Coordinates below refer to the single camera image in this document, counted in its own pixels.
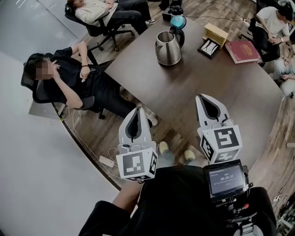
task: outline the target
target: digital screen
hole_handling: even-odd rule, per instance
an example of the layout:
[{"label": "digital screen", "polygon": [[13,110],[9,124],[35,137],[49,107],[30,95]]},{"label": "digital screen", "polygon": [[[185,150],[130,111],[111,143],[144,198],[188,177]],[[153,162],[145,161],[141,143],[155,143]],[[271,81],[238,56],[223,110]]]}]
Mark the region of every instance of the digital screen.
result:
[{"label": "digital screen", "polygon": [[244,173],[239,165],[209,171],[212,194],[218,194],[237,187],[244,187],[243,175]]}]

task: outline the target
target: black photo frame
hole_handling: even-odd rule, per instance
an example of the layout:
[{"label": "black photo frame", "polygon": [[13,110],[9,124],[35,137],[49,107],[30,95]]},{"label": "black photo frame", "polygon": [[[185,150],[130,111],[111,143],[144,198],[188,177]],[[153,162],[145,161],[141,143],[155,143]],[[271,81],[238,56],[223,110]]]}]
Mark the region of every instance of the black photo frame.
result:
[{"label": "black photo frame", "polygon": [[[213,52],[212,52],[212,50],[211,51],[210,50],[208,51],[208,46],[210,46],[211,44],[214,44],[213,49],[212,49],[212,50],[214,50]],[[218,51],[218,49],[220,49],[220,45],[218,45],[213,40],[207,38],[204,41],[204,43],[198,48],[198,51],[201,52],[201,53],[203,53],[208,58],[212,59],[212,57],[216,54],[216,52]]]}]

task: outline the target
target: book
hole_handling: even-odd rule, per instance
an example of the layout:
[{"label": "book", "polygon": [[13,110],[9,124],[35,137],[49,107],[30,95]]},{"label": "book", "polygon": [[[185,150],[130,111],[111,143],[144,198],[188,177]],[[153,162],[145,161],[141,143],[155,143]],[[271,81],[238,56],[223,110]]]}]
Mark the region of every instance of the book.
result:
[{"label": "book", "polygon": [[258,51],[254,48],[252,42],[248,40],[227,42],[225,47],[235,64],[258,61],[260,59]]}]

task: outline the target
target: dark wooden tabletop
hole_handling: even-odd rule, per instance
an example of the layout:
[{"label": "dark wooden tabletop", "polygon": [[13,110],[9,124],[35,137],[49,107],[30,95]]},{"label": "dark wooden tabletop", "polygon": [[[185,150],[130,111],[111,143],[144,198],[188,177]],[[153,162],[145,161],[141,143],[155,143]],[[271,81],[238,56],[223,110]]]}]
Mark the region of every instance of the dark wooden tabletop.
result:
[{"label": "dark wooden tabletop", "polygon": [[162,67],[154,45],[157,34],[169,28],[169,23],[159,20],[136,38],[106,72],[196,148],[196,95],[207,94],[224,103],[240,128],[243,148],[238,157],[251,168],[262,154],[276,120],[280,89],[256,63],[235,65],[225,47],[213,59],[198,52],[204,27],[189,19],[183,29],[181,60],[172,67]]}]

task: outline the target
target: wooden floor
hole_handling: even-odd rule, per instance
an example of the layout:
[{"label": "wooden floor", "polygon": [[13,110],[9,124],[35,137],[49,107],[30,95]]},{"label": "wooden floor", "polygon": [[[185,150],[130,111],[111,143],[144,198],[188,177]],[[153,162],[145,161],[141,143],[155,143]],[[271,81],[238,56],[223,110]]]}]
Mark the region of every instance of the wooden floor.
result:
[{"label": "wooden floor", "polygon": [[[251,19],[253,17],[253,12],[256,11],[256,5],[250,0],[215,0],[215,2],[231,7],[239,15],[247,19]],[[211,16],[215,18],[230,18],[233,20],[239,20],[241,18],[241,16],[235,14],[231,9],[219,4],[214,4],[209,0],[183,0],[184,15],[201,17],[191,19],[202,25],[210,22],[228,32],[230,41],[236,40],[241,32],[246,32],[246,27],[243,23],[203,17]],[[161,18],[162,11],[158,8],[158,5],[158,2],[149,2],[151,16],[155,19]],[[102,37],[92,39],[89,37],[86,38],[86,41],[94,42],[101,41],[101,39]],[[128,34],[118,35],[116,39],[120,51],[123,51],[124,48],[134,40],[134,38]],[[109,40],[103,48],[104,51],[102,52],[98,49],[93,51],[98,63],[115,59],[120,53],[114,51],[112,40]],[[140,101],[134,98],[126,90],[122,91],[122,96],[138,105],[142,105],[140,104]],[[143,107],[147,112],[151,112],[145,106]],[[72,118],[73,111],[70,110],[70,112],[70,116],[66,120],[66,123],[75,136],[77,136],[73,130],[74,125],[79,136],[90,149],[88,149],[82,141],[81,144],[103,169],[104,167],[101,166],[94,154],[98,157],[100,155],[108,157],[108,150],[117,147],[118,129],[123,119],[108,111],[104,111],[106,119],[99,120],[97,114],[90,111],[83,111],[81,112],[82,120],[80,120],[78,112],[75,113],[74,118]],[[65,111],[64,113],[64,117],[67,117],[68,111]],[[286,140],[290,131],[293,129],[294,119],[295,99],[292,100],[286,98],[281,103],[279,114],[270,134],[269,141],[266,144],[265,151],[262,156],[257,157],[257,162],[252,167],[249,174],[250,180],[255,186],[263,186],[267,189],[271,200],[283,186],[285,186],[284,194],[288,194],[288,196],[291,196],[295,191],[295,174],[293,173],[293,170],[295,170],[295,162],[293,158],[295,155],[295,149],[286,148]],[[205,157],[162,120],[159,120],[159,124],[151,129],[151,133],[155,142],[159,143],[161,140],[168,142],[171,151],[177,157],[176,165],[182,165],[184,162],[182,154],[185,149],[191,149],[196,153],[200,166],[206,164]],[[115,157],[117,151],[112,149],[110,150],[110,153],[112,157]],[[113,175],[118,175],[117,169],[109,171]],[[123,181],[121,179],[114,176],[111,177],[119,185],[122,184]],[[287,196],[284,196],[282,200],[273,205],[276,212],[279,210],[280,205],[285,202],[286,198]]]}]

